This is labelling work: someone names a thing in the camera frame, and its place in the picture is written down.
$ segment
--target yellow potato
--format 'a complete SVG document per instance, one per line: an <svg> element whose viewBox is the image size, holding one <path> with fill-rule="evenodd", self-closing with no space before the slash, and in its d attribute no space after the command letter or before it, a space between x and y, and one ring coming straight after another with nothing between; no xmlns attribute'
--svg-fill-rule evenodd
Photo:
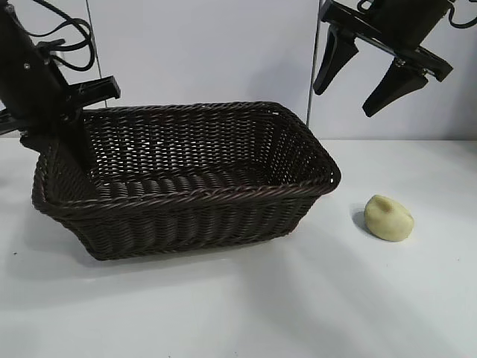
<svg viewBox="0 0 477 358"><path fill-rule="evenodd" d="M403 241L414 228L411 213L397 201L381 195L374 195L364 209L367 228L387 241Z"/></svg>

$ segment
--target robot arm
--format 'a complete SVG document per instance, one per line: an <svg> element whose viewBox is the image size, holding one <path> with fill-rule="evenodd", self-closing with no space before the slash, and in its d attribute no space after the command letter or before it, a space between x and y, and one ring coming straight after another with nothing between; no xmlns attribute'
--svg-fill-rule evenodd
<svg viewBox="0 0 477 358"><path fill-rule="evenodd" d="M113 77L82 84L66 82L57 62L76 71L87 71L94 64L91 29L87 22L72 19L46 1L34 1L65 19L48 34L73 25L85 40L74 45L64 45L63 39L34 45L30 36L47 34L35 35L26 31L16 17L13 5L8 0L0 0L0 99L7 108L0 112L0 134L26 129L53 133L60 126L73 123L83 107L119 97ZM56 51L75 51L83 47L90 51L89 62L83 67L55 55Z"/></svg>
<svg viewBox="0 0 477 358"><path fill-rule="evenodd" d="M451 65L420 44L448 12L455 28L477 25L477 18L467 24L453 21L454 1L361 0L356 11L326 0L320 20L329 22L328 43L313 86L315 93L322 95L338 72L358 53L356 38L394 56L381 83L364 103L364 112L369 117L398 98L422 89L429 82L427 74L443 81L452 71Z"/></svg>

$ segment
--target brown wicker basket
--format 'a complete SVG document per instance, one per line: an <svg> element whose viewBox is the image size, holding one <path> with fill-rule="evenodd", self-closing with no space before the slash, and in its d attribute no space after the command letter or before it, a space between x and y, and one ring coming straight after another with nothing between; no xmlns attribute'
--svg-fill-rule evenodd
<svg viewBox="0 0 477 358"><path fill-rule="evenodd" d="M32 197L98 260L283 236L341 179L276 103L107 108L82 120L88 169L51 139Z"/></svg>

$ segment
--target white wall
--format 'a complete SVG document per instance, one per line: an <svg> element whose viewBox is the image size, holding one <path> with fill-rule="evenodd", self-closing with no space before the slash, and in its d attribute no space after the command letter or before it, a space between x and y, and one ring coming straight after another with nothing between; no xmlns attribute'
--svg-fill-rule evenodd
<svg viewBox="0 0 477 358"><path fill-rule="evenodd" d="M31 0L11 0L32 31L60 18ZM84 0L53 0L87 19ZM355 7L357 0L341 0ZM110 105L201 101L278 101L302 119L310 82L318 0L89 0L103 75L115 75L121 99ZM468 20L477 5L457 1ZM322 25L318 65L326 43ZM61 32L79 40L73 29ZM311 129L320 138L477 139L477 27L440 22L425 46L455 71L442 83L401 98L367 118L361 106L381 81L391 57L357 41L360 53L312 105ZM87 53L67 59L85 63ZM98 77L63 69L71 82Z"/></svg>
<svg viewBox="0 0 477 358"><path fill-rule="evenodd" d="M340 0L355 7L356 0ZM477 15L477 4L457 1L456 21ZM320 31L319 64L328 26ZM373 118L362 111L392 57L357 40L360 50L322 96L313 98L311 129L320 138L340 139L477 139L477 27L451 28L443 19L424 46L455 70L443 82L430 78L419 92L401 98Z"/></svg>
<svg viewBox="0 0 477 358"><path fill-rule="evenodd" d="M111 105L279 101L306 116L316 0L90 0Z"/></svg>

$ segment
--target black cable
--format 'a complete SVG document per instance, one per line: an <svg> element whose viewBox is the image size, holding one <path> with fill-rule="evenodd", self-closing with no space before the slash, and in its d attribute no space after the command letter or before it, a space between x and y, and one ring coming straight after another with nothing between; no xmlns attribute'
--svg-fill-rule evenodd
<svg viewBox="0 0 477 358"><path fill-rule="evenodd" d="M455 15L455 7L454 4L450 5L450 12L449 12L449 22L450 25L454 28L471 28L472 26L477 25L477 17L474 20L471 20L465 24L458 24L454 22L454 15Z"/></svg>
<svg viewBox="0 0 477 358"><path fill-rule="evenodd" d="M68 21L64 21L62 22L61 24L59 24L56 28L54 28L53 30L49 31L49 32L46 32L44 34L34 34L33 32L30 32L28 31L27 29L25 29L23 27L23 25L20 23L20 21L18 20L18 18L16 18L16 16L12 16L13 18L13 21L15 22L15 24L20 28L20 30L22 30L23 32L25 32L28 36L31 36L31 37L47 37L49 35L52 35L54 34L55 32L61 30L62 28L65 28L66 26L70 26L71 24L68 22ZM84 21L83 19L79 19L79 18L74 18L74 20L84 26L88 32L89 32L89 39L91 39L91 36L92 36L92 30L91 30L91 27L89 26L88 22ZM68 51L76 51L76 50L79 50L79 49L82 49L83 47L86 47L88 45L88 40L83 40L79 43L75 43L73 45L58 45L58 46L52 46L51 47L51 50L52 51L64 51L64 52L68 52Z"/></svg>
<svg viewBox="0 0 477 358"><path fill-rule="evenodd" d="M88 71L89 69L91 69L93 67L93 65L95 64L95 49L94 49L94 45L93 45L92 40L91 40L91 28L90 28L89 24L87 25L87 27L90 31L90 34L88 34L81 27L80 22L78 22L76 19L73 19L67 13L64 13L62 10L58 9L57 7L50 4L49 2L46 2L44 0L33 0L33 1L35 1L37 4L42 5L43 7L46 7L50 11L53 11L57 15L63 17L68 22L69 25L73 25L78 31L80 31L80 33L83 35L83 37L85 39L83 42L75 44L75 45L56 46L57 51L74 51L73 48L76 48L76 47L80 46L80 44L82 44L82 43L86 43L86 45L89 48L89 61L85 66L82 66L82 67L72 65L69 62L65 61L63 58L58 57L56 55L52 55L51 58L54 58L59 63L62 63L65 67L68 67L69 69L73 69L75 71L85 72L85 71Z"/></svg>

